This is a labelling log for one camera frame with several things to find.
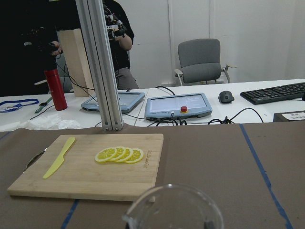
chair leg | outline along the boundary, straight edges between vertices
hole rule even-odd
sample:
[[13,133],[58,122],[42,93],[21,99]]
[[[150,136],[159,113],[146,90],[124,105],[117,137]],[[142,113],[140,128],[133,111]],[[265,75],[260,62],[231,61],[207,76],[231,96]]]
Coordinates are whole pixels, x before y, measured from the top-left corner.
[[182,81],[181,81],[181,77],[182,77],[182,76],[178,76],[178,79],[179,79],[179,81],[180,81],[180,86],[183,86]]
[[224,68],[224,74],[225,74],[225,76],[226,76],[227,79],[228,79],[228,83],[230,83],[231,80],[230,80],[229,74],[228,74],[228,72],[227,72],[227,70],[226,70],[225,68]]

blue painter's tape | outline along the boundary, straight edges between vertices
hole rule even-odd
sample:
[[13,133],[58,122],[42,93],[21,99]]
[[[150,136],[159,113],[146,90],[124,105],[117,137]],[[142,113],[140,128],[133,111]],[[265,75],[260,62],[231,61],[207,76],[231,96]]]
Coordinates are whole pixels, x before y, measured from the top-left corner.
[[268,189],[269,189],[269,192],[270,192],[270,194],[271,194],[271,196],[272,196],[272,199],[273,199],[273,201],[274,201],[274,203],[275,203],[275,205],[276,205],[276,207],[277,207],[277,210],[279,211],[280,215],[286,220],[286,228],[287,228],[287,229],[293,229],[293,226],[291,225],[290,220],[289,220],[289,218],[288,218],[288,216],[287,216],[287,214],[286,214],[284,208],[282,207],[282,205],[280,204],[280,202],[277,200],[275,194],[274,194],[273,191],[272,191],[271,182],[270,182],[270,180],[269,180],[269,178],[268,178],[268,176],[267,176],[267,174],[266,174],[266,171],[265,171],[265,169],[264,169],[264,167],[263,167],[261,161],[260,161],[259,158],[258,158],[258,155],[257,155],[257,153],[256,153],[256,151],[255,151],[255,149],[254,149],[254,147],[253,147],[253,145],[252,145],[252,143],[251,143],[251,141],[250,141],[250,138],[249,138],[249,136],[248,136],[248,134],[247,134],[247,132],[246,132],[246,130],[245,130],[243,124],[239,124],[239,126],[240,126],[240,128],[241,128],[241,130],[242,130],[242,133],[243,133],[243,135],[244,135],[244,138],[245,138],[246,141],[247,141],[247,144],[248,144],[248,146],[249,146],[249,148],[250,148],[250,150],[251,150],[251,153],[252,153],[252,155],[253,155],[253,157],[254,157],[254,159],[255,159],[255,161],[256,161],[256,164],[257,164],[257,166],[258,166],[258,168],[259,168],[259,171],[261,172],[261,174],[262,174],[262,176],[263,176],[263,178],[264,178],[264,181],[265,181],[265,183],[266,183],[266,185],[267,185],[267,187],[268,187]]
[[5,135],[3,135],[2,137],[0,137],[0,140],[3,139],[4,137],[6,137],[7,135],[9,135],[10,132],[7,132]]
[[72,205],[72,207],[71,207],[71,209],[70,209],[70,211],[69,211],[69,213],[68,213],[66,219],[65,219],[64,222],[62,223],[61,229],[65,229],[65,228],[67,227],[67,225],[68,225],[68,223],[69,223],[69,221],[70,221],[70,219],[71,219],[71,217],[72,217],[72,215],[73,215],[73,213],[74,213],[74,211],[75,211],[75,209],[76,209],[76,207],[77,207],[79,201],[80,201],[79,199],[76,199],[76,200],[74,201],[74,203],[73,203],[73,205]]

metal frame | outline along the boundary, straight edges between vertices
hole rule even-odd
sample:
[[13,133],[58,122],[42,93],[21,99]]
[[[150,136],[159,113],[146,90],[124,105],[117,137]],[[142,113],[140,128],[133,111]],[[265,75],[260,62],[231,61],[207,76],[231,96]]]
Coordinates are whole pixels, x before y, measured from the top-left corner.
[[76,0],[103,130],[122,130],[119,96],[102,0]]

black keyboard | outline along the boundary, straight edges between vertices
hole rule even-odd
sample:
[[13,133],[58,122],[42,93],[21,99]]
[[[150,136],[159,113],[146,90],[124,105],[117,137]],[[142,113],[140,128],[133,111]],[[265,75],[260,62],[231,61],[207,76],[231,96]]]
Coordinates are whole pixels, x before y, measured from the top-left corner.
[[240,95],[254,105],[257,105],[301,98],[304,93],[305,82],[241,92]]

red emergency stop button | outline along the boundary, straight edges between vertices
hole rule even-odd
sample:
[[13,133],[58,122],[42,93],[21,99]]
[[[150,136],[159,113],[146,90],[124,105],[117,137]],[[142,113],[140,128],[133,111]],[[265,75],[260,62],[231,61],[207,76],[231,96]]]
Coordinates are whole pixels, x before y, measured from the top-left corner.
[[187,112],[187,106],[180,107],[180,112],[181,113],[186,113]]

